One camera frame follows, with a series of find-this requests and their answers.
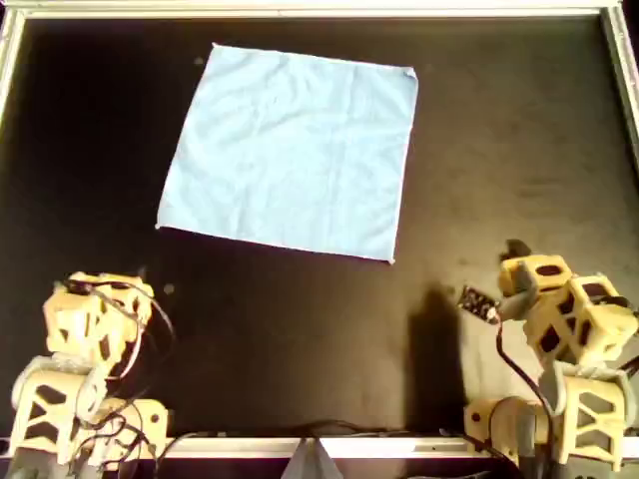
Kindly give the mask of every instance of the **black tabletop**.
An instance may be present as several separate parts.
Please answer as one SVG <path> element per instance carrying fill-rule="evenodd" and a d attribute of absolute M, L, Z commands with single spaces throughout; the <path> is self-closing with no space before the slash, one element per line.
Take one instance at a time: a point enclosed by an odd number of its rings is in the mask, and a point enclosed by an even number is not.
<path fill-rule="evenodd" d="M 396 264 L 155 230 L 212 42 L 415 68 Z M 30 20 L 0 137 L 0 429 L 46 352 L 52 282 L 76 270 L 156 289 L 180 340 L 149 395 L 172 432 L 458 428 L 453 291 L 494 290 L 515 237 L 636 295 L 635 179 L 594 18 Z"/>

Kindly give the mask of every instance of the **light blue cloth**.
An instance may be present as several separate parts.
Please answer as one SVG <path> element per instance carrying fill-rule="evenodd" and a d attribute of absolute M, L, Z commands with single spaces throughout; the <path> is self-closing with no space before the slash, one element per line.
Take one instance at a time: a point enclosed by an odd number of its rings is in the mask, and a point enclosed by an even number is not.
<path fill-rule="evenodd" d="M 214 45 L 158 228 L 393 262 L 412 68 Z"/>

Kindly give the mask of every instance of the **black wire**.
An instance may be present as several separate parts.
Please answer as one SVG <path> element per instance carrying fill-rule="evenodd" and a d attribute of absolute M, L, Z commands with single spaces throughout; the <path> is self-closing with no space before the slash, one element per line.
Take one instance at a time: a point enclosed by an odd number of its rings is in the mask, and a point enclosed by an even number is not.
<path fill-rule="evenodd" d="M 160 454 L 158 456 L 158 460 L 156 461 L 156 468 L 155 468 L 155 473 L 154 473 L 154 479 L 158 479 L 160 477 L 160 467 L 162 466 L 162 462 L 165 460 L 165 458 L 167 457 L 167 454 L 171 451 L 171 449 L 173 449 L 180 441 L 182 441 L 183 439 L 188 439 L 190 437 L 207 437 L 210 434 L 208 432 L 187 432 L 186 434 L 182 434 L 181 436 L 178 436 L 176 438 L 174 438 L 169 444 L 167 444 L 167 447 L 164 448 L 164 451 L 162 451 L 162 454 Z"/>
<path fill-rule="evenodd" d="M 79 455 L 80 451 L 82 451 L 82 448 L 85 445 L 87 445 L 91 441 L 96 441 L 97 439 L 112 439 L 112 438 L 116 437 L 118 434 L 120 434 L 124 430 L 124 428 L 125 428 L 125 426 L 127 424 L 127 419 L 122 414 L 117 414 L 115 417 L 119 417 L 120 419 L 122 419 L 122 423 L 120 424 L 120 427 L 118 427 L 118 429 L 116 431 L 110 432 L 110 433 L 94 434 L 91 437 L 87 437 L 84 441 L 82 441 L 80 443 L 80 445 L 76 448 L 75 452 L 71 456 L 71 460 L 69 461 L 69 474 L 71 474 L 71 471 L 75 467 L 78 455 Z"/>
<path fill-rule="evenodd" d="M 508 364 L 508 366 L 510 366 L 510 368 L 513 371 L 515 371 L 515 373 L 521 379 L 523 379 L 523 381 L 528 385 L 528 387 L 532 390 L 532 392 L 534 392 L 535 396 L 537 396 L 537 399 L 539 399 L 539 401 L 541 402 L 541 406 L 543 407 L 546 417 L 548 418 L 548 437 L 546 440 L 546 447 L 547 447 L 546 465 L 544 467 L 543 477 L 544 479 L 550 479 L 550 477 L 552 476 L 552 467 L 553 467 L 552 451 L 554 450 L 555 432 L 554 432 L 554 424 L 552 422 L 552 412 L 550 411 L 550 405 L 548 404 L 548 400 L 545 398 L 545 396 L 539 389 L 539 386 L 535 384 L 535 381 L 533 381 L 530 378 L 530 376 L 528 376 L 528 374 L 526 374 L 525 371 L 521 369 L 521 367 L 519 367 L 519 365 L 510 358 L 510 356 L 508 356 L 508 354 L 506 354 L 506 351 L 504 351 L 503 321 L 501 319 L 499 320 L 499 329 L 497 330 L 496 346 L 497 346 L 497 353 L 499 354 L 499 356 L 504 360 L 506 364 Z"/>
<path fill-rule="evenodd" d="M 173 349 L 175 348 L 175 344 L 177 342 L 177 336 L 176 336 L 175 329 L 173 327 L 173 323 L 171 322 L 171 319 L 169 318 L 169 315 L 162 309 L 160 304 L 152 296 L 150 296 L 146 291 L 144 291 L 140 287 L 136 286 L 135 284 L 132 284 L 132 283 L 129 283 L 129 282 L 124 282 L 124 281 L 92 282 L 92 281 L 83 281 L 83 280 L 79 280 L 79 279 L 66 279 L 66 280 L 62 281 L 62 284 L 65 287 L 67 287 L 67 289 L 69 289 L 69 291 L 72 292 L 72 293 L 75 293 L 75 294 L 94 294 L 94 295 L 98 296 L 100 299 L 102 299 L 103 301 L 105 301 L 106 303 L 108 303 L 109 305 L 114 307 L 115 309 L 117 309 L 125 317 L 127 317 L 128 319 L 131 319 L 132 321 L 136 322 L 138 327 L 140 327 L 140 325 L 141 325 L 140 322 L 141 321 L 140 321 L 140 319 L 138 318 L 137 315 L 132 314 L 131 312 L 127 311 L 124 307 L 122 307 L 121 304 L 119 304 L 117 301 L 115 301 L 114 299 L 112 299 L 109 296 L 107 296 L 104 292 L 102 292 L 99 289 L 97 289 L 97 287 L 103 286 L 103 285 L 110 285 L 110 286 L 115 287 L 115 288 L 132 288 L 132 289 L 135 289 L 136 291 L 138 291 L 141 295 L 146 297 L 151 302 L 151 304 L 153 305 L 155 310 L 160 314 L 160 317 L 162 318 L 162 320 L 166 324 L 167 330 L 169 331 L 169 334 L 171 336 L 171 344 L 170 344 L 169 348 L 167 349 L 167 353 L 160 360 L 160 365 L 164 364 L 169 359 L 171 354 L 173 353 Z M 92 429 L 92 430 L 99 430 L 102 427 L 104 427 L 104 425 L 107 424 L 111 419 L 116 417 L 120 412 L 122 412 L 124 409 L 129 407 L 131 404 L 133 404 L 133 401 L 135 401 L 136 399 L 139 399 L 142 395 L 146 394 L 149 391 L 149 389 L 151 389 L 151 386 L 153 385 L 153 383 L 157 379 L 159 372 L 160 372 L 160 367 L 158 367 L 156 369 L 156 371 L 154 373 L 152 373 L 151 378 L 146 382 L 146 384 L 140 390 L 138 390 L 136 393 L 134 393 L 132 396 L 130 396 L 128 399 L 126 399 L 125 402 L 121 406 L 119 406 L 116 409 L 114 409 L 113 411 L 111 411 L 104 418 L 102 418 L 102 420 L 98 421 L 97 423 L 90 423 L 90 422 L 81 420 L 81 423 L 82 423 L 83 427 L 85 427 L 87 429 Z"/>
<path fill-rule="evenodd" d="M 138 408 L 138 406 L 136 406 L 135 402 L 132 403 L 131 405 L 138 413 L 138 418 L 140 419 L 140 429 L 144 430 L 144 419 L 142 417 L 142 413 L 140 412 L 140 409 Z M 136 436 L 136 438 L 133 441 L 131 441 L 131 444 L 129 444 L 126 454 L 120 459 L 121 462 L 120 462 L 120 465 L 118 466 L 118 479 L 120 479 L 120 473 L 122 472 L 122 469 L 126 460 L 129 458 L 129 456 L 135 450 L 135 448 L 138 447 L 138 458 L 136 459 L 136 462 L 133 465 L 133 472 L 129 474 L 129 477 L 135 477 L 136 472 L 138 471 L 138 466 L 140 465 L 140 457 L 142 456 L 142 445 L 140 445 L 140 442 L 141 442 L 140 438 Z"/>
<path fill-rule="evenodd" d="M 511 468 L 513 471 L 516 471 L 517 476 L 523 479 L 524 477 L 523 472 L 521 472 L 521 470 L 517 467 L 517 465 L 503 452 L 499 451 L 498 449 L 495 449 L 493 446 L 491 446 L 487 442 L 480 441 L 476 437 L 472 437 L 463 432 L 451 431 L 449 429 L 443 429 L 443 428 L 439 429 L 439 434 L 441 434 L 442 436 L 448 436 L 448 437 L 452 436 L 452 437 L 458 437 L 460 439 L 463 439 L 469 442 L 470 444 L 472 444 L 477 450 L 477 452 L 482 452 L 484 450 L 488 451 L 488 453 L 490 453 L 492 457 L 503 461 L 509 468 Z"/>
<path fill-rule="evenodd" d="M 619 367 L 619 369 L 625 371 L 626 375 L 630 379 L 637 372 L 639 372 L 639 356 L 633 357 L 628 362 Z"/>

